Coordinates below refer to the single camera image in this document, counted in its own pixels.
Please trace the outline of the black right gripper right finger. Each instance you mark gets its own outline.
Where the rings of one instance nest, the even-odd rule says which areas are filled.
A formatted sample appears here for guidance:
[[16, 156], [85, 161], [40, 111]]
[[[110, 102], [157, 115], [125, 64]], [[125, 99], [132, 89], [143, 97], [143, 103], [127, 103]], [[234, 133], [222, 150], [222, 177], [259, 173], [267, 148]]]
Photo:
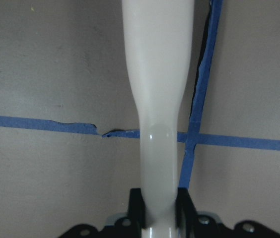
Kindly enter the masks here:
[[178, 188], [176, 198], [176, 227], [182, 238], [195, 238], [198, 213], [186, 188]]

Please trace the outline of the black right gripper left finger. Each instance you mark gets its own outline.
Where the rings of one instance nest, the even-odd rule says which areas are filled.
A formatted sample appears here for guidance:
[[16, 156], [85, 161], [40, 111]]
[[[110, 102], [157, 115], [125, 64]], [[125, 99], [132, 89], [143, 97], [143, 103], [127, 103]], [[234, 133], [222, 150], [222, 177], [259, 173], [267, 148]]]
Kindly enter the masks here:
[[145, 228], [145, 203], [140, 188], [132, 188], [130, 190], [129, 219], [140, 228]]

